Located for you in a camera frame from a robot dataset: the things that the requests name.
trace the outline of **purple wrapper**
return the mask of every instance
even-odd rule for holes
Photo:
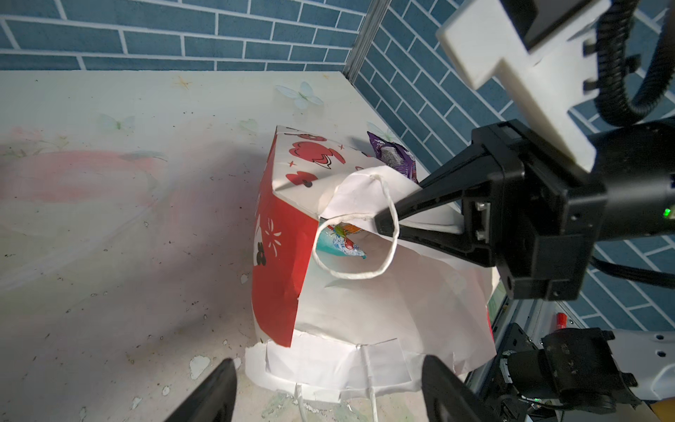
[[[415,158],[410,154],[410,151],[408,151],[406,147],[394,142],[388,142],[370,132],[368,132],[368,137],[375,150],[375,158],[395,169],[413,182],[418,183]]]

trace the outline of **white rope handle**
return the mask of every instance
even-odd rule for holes
[[[378,275],[381,275],[384,273],[384,271],[387,271],[387,268],[392,264],[392,261],[394,260],[394,253],[396,252],[396,245],[398,244],[398,234],[400,231],[400,228],[398,226],[398,214],[396,213],[396,205],[394,204],[394,201],[392,200],[392,196],[389,194],[389,185],[387,185],[387,182],[379,175],[379,174],[371,174],[370,177],[375,180],[379,180],[380,184],[382,185],[382,193],[384,194],[384,197],[387,199],[387,204],[389,205],[389,212],[391,213],[391,220],[394,222],[394,235],[392,236],[392,241],[391,241],[391,246],[389,248],[389,252],[387,253],[387,256],[382,262],[382,265],[380,265],[380,268],[375,270],[375,271],[366,271],[363,273],[341,273],[339,271],[334,271],[326,266],[323,262],[321,262],[321,259],[319,258],[317,254],[317,243],[319,241],[319,235],[321,234],[321,231],[325,229],[328,226],[334,226],[338,223],[342,223],[343,221],[350,219],[350,218],[362,218],[362,219],[373,219],[375,218],[374,213],[351,213],[351,214],[343,214],[343,215],[338,215],[337,217],[329,218],[323,223],[319,225],[319,229],[317,230],[317,235],[314,236],[314,245],[312,246],[312,256],[314,257],[314,260],[317,262],[319,267],[323,268],[324,270],[328,271],[333,277],[336,278],[342,278],[346,280],[365,280],[368,278],[375,278]]]

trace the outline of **paper bag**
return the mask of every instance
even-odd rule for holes
[[[494,273],[425,246],[399,241],[388,270],[370,280],[336,279],[312,259],[319,218],[387,209],[420,188],[373,157],[322,136],[277,127],[260,185],[253,247],[252,307],[259,343],[246,351],[258,385],[305,398],[415,391],[422,361],[438,356],[460,375],[495,354],[486,304]],[[449,205],[401,224],[462,227]],[[322,254],[331,269],[380,266],[392,245],[368,219],[350,239],[367,258]]]

